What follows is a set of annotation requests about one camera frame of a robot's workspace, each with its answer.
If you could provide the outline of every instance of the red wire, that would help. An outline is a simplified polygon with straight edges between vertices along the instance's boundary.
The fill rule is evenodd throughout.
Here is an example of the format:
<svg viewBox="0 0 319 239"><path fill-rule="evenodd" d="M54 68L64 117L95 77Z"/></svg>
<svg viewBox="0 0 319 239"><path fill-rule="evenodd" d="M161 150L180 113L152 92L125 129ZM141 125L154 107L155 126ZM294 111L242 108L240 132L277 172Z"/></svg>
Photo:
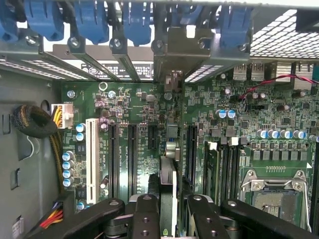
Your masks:
<svg viewBox="0 0 319 239"><path fill-rule="evenodd" d="M49 219L45 220L44 222L42 222L42 223L40 224L40 226L43 227L43 228L47 227L47 226L48 226L47 224L50 224L50 223L54 222L55 220L62 218L62 217L63 217L62 213L63 213L62 210L59 211L59 212L58 212L56 215L54 215L52 218L49 218Z"/></svg>
<svg viewBox="0 0 319 239"><path fill-rule="evenodd" d="M297 78L297 79L300 79L300 80L304 80L304 81L307 81L309 83L312 83L314 84L315 82L310 80L310 79L307 79L306 77L299 77L299 76L296 76L296 75L280 75L278 77L275 77L275 78L272 78L270 80L267 80L267 81L263 81L262 83L252 87L252 88L249 88L240 98L245 98L245 96L251 92L251 91L254 91L255 89L257 89L258 87L262 86L262 85L265 85L265 84L269 84L269 83L272 83L274 81L276 81L277 79L281 79L281 78L285 78L285 77L290 77L290 78Z"/></svg>

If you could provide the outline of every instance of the green circuit board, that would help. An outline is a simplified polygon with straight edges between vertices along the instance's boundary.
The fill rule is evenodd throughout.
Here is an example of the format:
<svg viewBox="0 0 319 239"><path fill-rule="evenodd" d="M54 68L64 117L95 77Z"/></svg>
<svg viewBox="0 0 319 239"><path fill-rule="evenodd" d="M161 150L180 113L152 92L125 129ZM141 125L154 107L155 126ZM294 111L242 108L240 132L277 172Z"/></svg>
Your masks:
<svg viewBox="0 0 319 239"><path fill-rule="evenodd" d="M62 97L64 103L72 103L74 107L74 125L85 122L88 118L98 118L101 116L101 109L97 109L94 103L101 98L107 98L108 91L114 91L116 97L113 100L106 100L109 111L109 121L115 122L119 126L119 193L118 196L124 202L128 201L128 125L138 126L138 161L137 161L137 193L148 191L148 179L151 174L160 171L160 156L165 155L166 144L166 122L174 121L178 123L179 117L176 112L181 108L178 102L180 94L173 94L171 100L166 100L164 96L164 85L145 83L108 83L107 91L102 92L98 88L99 83L66 82L63 84ZM251 81L216 80L211 79L204 83L186 84L184 94L183 111L184 119L183 146L183 174L187 176L188 163L188 126L196 127L196 158L195 158L195 182L192 185L194 193L204 194L203 183L206 170L205 156L207 154L205 144L207 142L219 143L225 137L227 142L234 137L245 137L247 143L241 145L237 151L238 167L232 175L237 175L235 184L231 184L229 191L222 192L223 187L230 181L232 175L225 174L227 167L233 167L225 163L225 154L220 150L215 158L218 162L217 181L213 182L209 196L217 203L224 197L235 195L260 209L268 211L273 215L287 213L290 221L303 228L307 227L308 218L306 209L310 204L303 195L309 199L312 195L313 166L316 146L309 140L311 134L317 133L317 112L319 96L317 92L307 93L305 97L293 98L293 90L285 88L285 85L269 85L258 88L255 92L266 94L265 99L237 100L233 101L231 95L242 95L248 88L256 85ZM67 92L73 90L76 98L71 100L67 97ZM289 106L286 111L278 110L281 105ZM233 119L219 119L216 116L217 110L233 110L236 117ZM158 142L156 149L148 147L148 125L158 126ZM300 130L306 134L305 139L270 139L257 136L259 130L288 130L294 132ZM108 175L108 132L100 132L100 171L101 180ZM64 130L64 150L74 150L76 146L76 131ZM86 164L85 155L75 155L74 178L75 182L69 189L75 190L78 186L85 186ZM301 191L293 189L282 189L280 187L271 188L274 191L265 192L256 190L242 195L242 183L245 177L253 170L255 176L265 181L272 179L290 180L298 172L304 173L307 186ZM107 198L107 189L101 190L101 199ZM295 203L293 208L283 208L284 202Z"/></svg>

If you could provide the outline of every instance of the motherboard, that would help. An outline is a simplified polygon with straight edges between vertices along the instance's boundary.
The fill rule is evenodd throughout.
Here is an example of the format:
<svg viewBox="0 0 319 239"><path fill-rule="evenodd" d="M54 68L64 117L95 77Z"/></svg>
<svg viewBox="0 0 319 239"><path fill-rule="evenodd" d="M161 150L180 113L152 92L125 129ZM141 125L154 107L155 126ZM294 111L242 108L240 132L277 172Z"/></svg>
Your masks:
<svg viewBox="0 0 319 239"><path fill-rule="evenodd" d="M166 92L163 84L63 83L74 113L63 131L64 186L75 191L77 210L109 197L127 203L153 192L154 182L163 189L166 158L179 202L186 182L218 205L237 198L310 230L317 89L276 82L246 94L256 84L222 77Z"/></svg>

